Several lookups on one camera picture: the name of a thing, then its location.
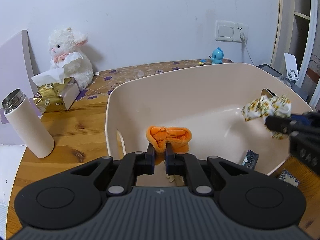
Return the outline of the yellow floral scrunchie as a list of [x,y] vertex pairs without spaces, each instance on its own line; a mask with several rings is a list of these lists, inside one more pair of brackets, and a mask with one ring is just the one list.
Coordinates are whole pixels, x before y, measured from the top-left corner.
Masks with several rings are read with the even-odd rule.
[[262,95],[260,98],[244,105],[241,112],[245,122],[254,119],[263,119],[266,121],[268,116],[289,118],[291,116],[291,101],[284,95],[270,98]]

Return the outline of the orange sock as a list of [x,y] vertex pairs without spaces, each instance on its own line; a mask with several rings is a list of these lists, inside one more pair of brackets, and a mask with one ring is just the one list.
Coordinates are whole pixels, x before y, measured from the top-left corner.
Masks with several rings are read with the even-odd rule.
[[165,159],[167,144],[171,146],[174,153],[187,153],[192,133],[184,127],[150,126],[146,130],[146,138],[155,149],[155,165],[159,165]]

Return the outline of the blue white tissue pack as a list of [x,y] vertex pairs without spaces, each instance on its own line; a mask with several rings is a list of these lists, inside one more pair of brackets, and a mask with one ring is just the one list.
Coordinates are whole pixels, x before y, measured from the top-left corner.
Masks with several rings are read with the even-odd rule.
[[299,185],[299,180],[286,169],[283,169],[280,172],[278,179],[281,181],[287,182],[294,187],[298,187]]

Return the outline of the grey laptop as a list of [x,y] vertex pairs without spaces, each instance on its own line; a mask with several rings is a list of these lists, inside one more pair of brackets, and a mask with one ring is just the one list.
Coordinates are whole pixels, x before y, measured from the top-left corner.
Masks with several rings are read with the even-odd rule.
[[282,75],[280,72],[269,66],[268,64],[261,64],[257,66],[258,68],[264,70],[268,74],[271,74],[272,76],[276,77],[278,80],[283,82],[285,85],[290,87],[295,93],[297,93],[304,101],[307,101],[308,94],[304,92],[300,87],[298,87],[295,82],[289,80],[287,77]]

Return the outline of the dark patterned card box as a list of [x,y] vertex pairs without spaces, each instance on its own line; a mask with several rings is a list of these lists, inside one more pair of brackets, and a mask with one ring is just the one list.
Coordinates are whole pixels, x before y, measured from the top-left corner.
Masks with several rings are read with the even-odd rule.
[[241,165],[253,170],[256,167],[258,159],[259,159],[259,154],[253,152],[252,150],[248,150]]

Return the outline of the white phone stand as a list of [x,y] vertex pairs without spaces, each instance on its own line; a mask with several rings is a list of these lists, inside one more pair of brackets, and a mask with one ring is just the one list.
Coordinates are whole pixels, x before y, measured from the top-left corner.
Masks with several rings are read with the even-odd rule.
[[298,81],[299,75],[298,75],[296,57],[292,54],[284,53],[284,59],[285,59],[287,78],[291,81]]

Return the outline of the beige plastic storage basket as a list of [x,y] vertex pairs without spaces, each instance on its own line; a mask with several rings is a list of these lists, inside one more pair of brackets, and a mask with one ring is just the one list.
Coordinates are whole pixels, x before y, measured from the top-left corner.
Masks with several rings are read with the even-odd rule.
[[271,174],[289,156],[289,141],[271,137],[262,119],[244,120],[245,104],[264,89],[287,96],[292,112],[311,107],[292,89],[262,69],[246,63],[190,67],[128,81],[115,88],[106,110],[110,156],[144,151],[150,126],[185,127],[192,133],[189,151],[200,159],[217,155],[241,163],[246,152],[259,155],[256,170]]

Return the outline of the blue bird figurine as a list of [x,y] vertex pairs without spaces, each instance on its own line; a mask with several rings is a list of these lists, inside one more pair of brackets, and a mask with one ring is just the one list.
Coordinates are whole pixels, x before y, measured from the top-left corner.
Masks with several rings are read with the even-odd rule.
[[224,53],[220,47],[217,47],[213,52],[211,56],[211,63],[212,64],[220,64],[222,63],[222,60],[224,58]]

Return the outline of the gold tissue box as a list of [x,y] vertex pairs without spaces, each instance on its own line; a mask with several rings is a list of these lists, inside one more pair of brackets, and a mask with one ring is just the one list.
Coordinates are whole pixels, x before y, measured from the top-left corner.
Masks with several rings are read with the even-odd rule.
[[33,101],[41,113],[69,110],[80,93],[75,79],[65,78],[62,68],[50,68],[31,80],[39,88]]

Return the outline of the cream thermos bottle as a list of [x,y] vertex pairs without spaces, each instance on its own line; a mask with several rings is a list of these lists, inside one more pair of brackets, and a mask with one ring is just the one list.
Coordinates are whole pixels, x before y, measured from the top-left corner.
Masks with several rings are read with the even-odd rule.
[[42,159],[51,154],[55,141],[21,89],[7,95],[2,107],[8,122],[36,157]]

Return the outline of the white plush lamb toy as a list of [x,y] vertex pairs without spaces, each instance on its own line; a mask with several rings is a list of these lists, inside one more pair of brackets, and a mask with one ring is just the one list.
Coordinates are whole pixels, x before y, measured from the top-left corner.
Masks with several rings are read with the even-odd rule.
[[72,77],[79,90],[87,88],[93,79],[93,66],[81,47],[88,41],[87,35],[68,27],[52,31],[48,38],[51,68],[62,68],[64,77]]

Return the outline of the lilac headboard panel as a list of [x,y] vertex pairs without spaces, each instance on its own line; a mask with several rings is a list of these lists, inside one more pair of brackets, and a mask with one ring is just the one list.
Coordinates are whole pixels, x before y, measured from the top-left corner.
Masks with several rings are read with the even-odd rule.
[[16,90],[20,90],[40,116],[33,103],[34,94],[38,91],[31,80],[33,75],[28,32],[22,30],[1,45],[1,101],[12,98],[17,94]]

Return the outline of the white wall switch socket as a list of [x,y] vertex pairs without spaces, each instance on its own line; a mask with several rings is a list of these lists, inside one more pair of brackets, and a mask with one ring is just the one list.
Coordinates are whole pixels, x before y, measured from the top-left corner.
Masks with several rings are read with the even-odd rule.
[[248,25],[231,21],[216,21],[215,39],[226,42],[247,42]]

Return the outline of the white door frame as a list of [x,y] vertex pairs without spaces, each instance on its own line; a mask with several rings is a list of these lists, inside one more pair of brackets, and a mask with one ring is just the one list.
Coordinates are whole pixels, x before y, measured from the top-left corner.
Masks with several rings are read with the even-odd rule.
[[304,54],[299,70],[299,81],[297,82],[297,85],[302,87],[302,84],[307,77],[311,54],[313,46],[315,45],[319,5],[318,0],[299,0],[298,4],[300,6],[298,12],[301,15],[301,33],[304,35],[303,41],[305,43]]

